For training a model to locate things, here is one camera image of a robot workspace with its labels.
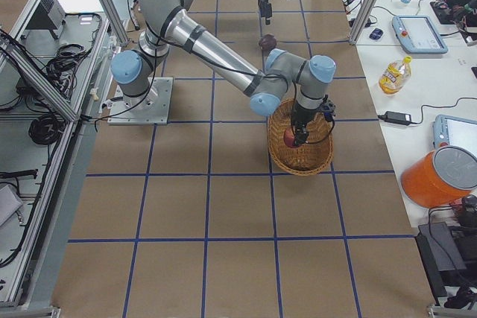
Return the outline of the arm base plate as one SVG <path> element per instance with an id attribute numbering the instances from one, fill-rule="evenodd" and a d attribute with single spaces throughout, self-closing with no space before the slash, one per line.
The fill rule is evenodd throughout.
<path id="1" fill-rule="evenodd" d="M 116 86 L 116 97 L 113 101 L 107 122 L 111 125 L 166 125 L 171 104 L 174 84 L 173 77 L 149 77 L 152 83 L 149 93 L 142 97 L 131 98 L 123 95 L 119 85 Z"/>

